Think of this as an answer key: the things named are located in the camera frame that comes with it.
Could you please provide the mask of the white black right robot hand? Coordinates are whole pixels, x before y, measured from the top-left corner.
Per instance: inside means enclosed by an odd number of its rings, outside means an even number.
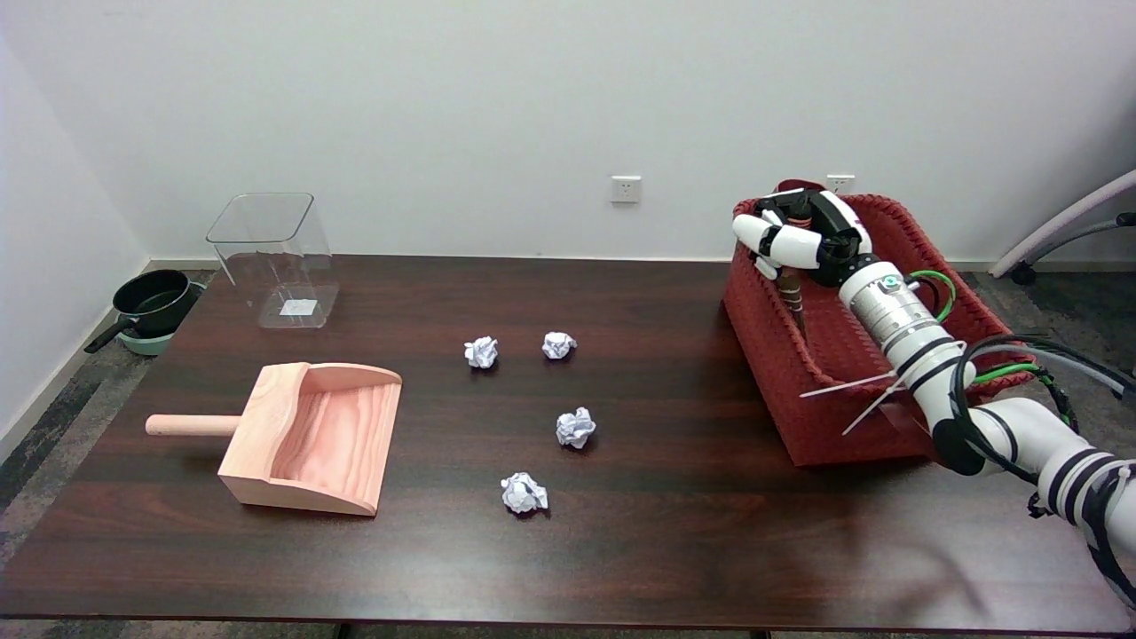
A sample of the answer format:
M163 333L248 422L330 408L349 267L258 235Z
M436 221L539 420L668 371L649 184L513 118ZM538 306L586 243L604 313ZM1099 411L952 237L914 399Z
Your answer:
M733 232L770 280L792 268L811 272L819 287L838 288L878 260L857 211L832 191L815 186L755 199L734 216Z

